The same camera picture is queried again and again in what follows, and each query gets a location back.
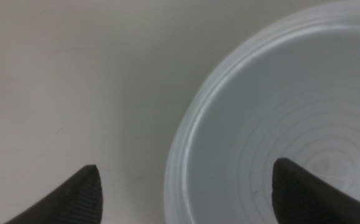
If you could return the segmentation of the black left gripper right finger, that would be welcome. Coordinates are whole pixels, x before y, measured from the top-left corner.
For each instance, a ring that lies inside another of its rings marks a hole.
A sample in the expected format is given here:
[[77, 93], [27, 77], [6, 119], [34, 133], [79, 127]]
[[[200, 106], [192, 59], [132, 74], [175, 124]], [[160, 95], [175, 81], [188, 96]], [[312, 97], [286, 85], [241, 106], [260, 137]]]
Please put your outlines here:
[[287, 158], [274, 162], [271, 197], [278, 223], [360, 224], [360, 201]]

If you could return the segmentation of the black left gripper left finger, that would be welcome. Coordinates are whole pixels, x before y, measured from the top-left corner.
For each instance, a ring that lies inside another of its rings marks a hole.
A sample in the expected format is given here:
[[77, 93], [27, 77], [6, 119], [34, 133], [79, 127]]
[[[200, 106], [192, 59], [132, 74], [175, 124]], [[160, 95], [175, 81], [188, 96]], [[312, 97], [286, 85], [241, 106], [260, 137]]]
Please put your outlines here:
[[87, 165], [6, 224], [100, 224], [103, 190], [96, 165]]

